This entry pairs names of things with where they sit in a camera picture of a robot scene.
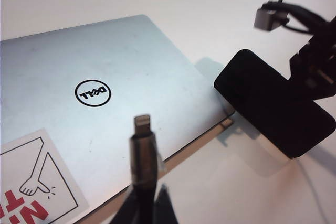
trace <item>desk surface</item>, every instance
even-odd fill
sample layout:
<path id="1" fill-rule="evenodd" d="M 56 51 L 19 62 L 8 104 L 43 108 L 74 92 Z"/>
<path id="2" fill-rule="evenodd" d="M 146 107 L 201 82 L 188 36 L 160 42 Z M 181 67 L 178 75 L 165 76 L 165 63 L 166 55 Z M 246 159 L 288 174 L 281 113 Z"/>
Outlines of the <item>desk surface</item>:
<path id="1" fill-rule="evenodd" d="M 213 80 L 242 48 L 288 78 L 289 59 L 309 36 L 253 29 L 255 11 L 266 1 L 1 0 L 1 39 L 146 14 Z M 328 20 L 335 16 L 336 0 L 285 1 Z M 336 118 L 335 97 L 318 104 Z M 180 223 L 333 223 L 336 133 L 289 161 L 243 117 L 233 119 L 233 126 L 161 178 Z"/>

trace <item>paper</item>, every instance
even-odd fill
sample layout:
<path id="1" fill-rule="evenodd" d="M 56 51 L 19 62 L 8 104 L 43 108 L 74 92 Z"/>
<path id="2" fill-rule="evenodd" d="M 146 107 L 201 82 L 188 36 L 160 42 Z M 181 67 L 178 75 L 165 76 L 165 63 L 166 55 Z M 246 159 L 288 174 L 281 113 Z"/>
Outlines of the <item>paper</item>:
<path id="1" fill-rule="evenodd" d="M 88 208 L 45 130 L 1 146 L 0 222 L 68 223 Z"/>

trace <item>sticker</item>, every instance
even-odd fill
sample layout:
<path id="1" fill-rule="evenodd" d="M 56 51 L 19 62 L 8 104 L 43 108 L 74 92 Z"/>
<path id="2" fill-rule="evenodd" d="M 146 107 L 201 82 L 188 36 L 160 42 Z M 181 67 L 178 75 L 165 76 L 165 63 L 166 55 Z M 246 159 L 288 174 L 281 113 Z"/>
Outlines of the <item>sticker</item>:
<path id="1" fill-rule="evenodd" d="M 86 80 L 76 86 L 75 96 L 86 106 L 99 107 L 110 101 L 111 89 L 102 81 Z"/>
<path id="2" fill-rule="evenodd" d="M 0 222 L 67 223 L 88 208 L 45 130 L 1 146 Z"/>

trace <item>dell logo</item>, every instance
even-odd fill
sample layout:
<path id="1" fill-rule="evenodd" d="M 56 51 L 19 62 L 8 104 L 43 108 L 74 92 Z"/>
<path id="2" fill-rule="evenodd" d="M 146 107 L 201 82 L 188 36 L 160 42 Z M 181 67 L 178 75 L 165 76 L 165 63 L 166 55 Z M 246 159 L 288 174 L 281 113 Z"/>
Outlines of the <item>dell logo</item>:
<path id="1" fill-rule="evenodd" d="M 106 88 L 104 86 L 101 86 L 99 89 L 93 89 L 92 91 L 87 91 L 85 93 L 79 94 L 79 96 L 84 97 L 85 99 L 88 99 L 89 95 L 90 97 L 93 97 L 94 95 L 99 95 L 99 93 L 105 93 Z"/>
<path id="2" fill-rule="evenodd" d="M 90 107 L 98 107 L 106 104 L 111 99 L 110 88 L 98 80 L 86 80 L 75 88 L 77 100 Z"/>

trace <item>silver laptop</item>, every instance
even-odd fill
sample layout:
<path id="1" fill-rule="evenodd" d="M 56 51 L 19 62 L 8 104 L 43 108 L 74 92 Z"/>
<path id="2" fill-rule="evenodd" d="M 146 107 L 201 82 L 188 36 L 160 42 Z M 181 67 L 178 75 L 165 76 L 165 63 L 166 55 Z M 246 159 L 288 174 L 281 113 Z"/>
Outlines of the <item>silver laptop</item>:
<path id="1" fill-rule="evenodd" d="M 234 112 L 143 15 L 1 42 L 1 144 L 45 128 L 87 214 L 131 181 L 133 118 L 168 158 Z"/>

